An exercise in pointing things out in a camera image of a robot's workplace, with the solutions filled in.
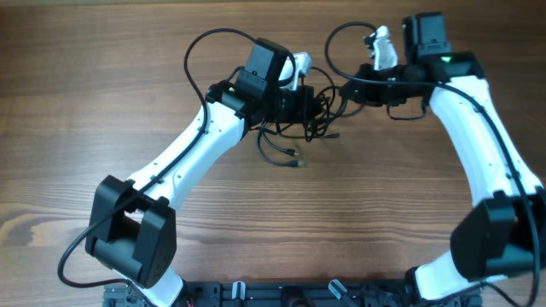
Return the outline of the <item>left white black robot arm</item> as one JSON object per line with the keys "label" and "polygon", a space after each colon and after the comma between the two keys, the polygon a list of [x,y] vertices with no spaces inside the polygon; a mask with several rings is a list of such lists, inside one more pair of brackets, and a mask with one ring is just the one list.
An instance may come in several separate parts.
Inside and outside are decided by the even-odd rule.
{"label": "left white black robot arm", "polygon": [[214,163],[253,128],[303,124],[323,107],[300,85],[313,67],[305,52],[290,53],[257,38],[246,65],[201,95],[193,122],[167,149],[126,180],[106,177],[96,188],[84,248],[120,274],[146,306],[173,306],[186,285],[171,266],[176,215]]}

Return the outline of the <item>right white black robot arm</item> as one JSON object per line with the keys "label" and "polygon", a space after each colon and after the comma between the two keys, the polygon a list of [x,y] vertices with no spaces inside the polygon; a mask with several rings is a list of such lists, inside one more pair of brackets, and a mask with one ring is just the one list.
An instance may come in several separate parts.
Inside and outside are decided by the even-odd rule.
{"label": "right white black robot arm", "polygon": [[477,57],[455,52],[440,13],[403,21],[400,64],[385,26],[364,38],[370,63],[346,76],[345,100],[393,108],[421,98],[446,129],[468,179],[472,208],[450,236],[447,252],[407,274],[415,306],[467,304],[483,287],[531,274],[537,296],[545,266],[545,189],[511,141]]}

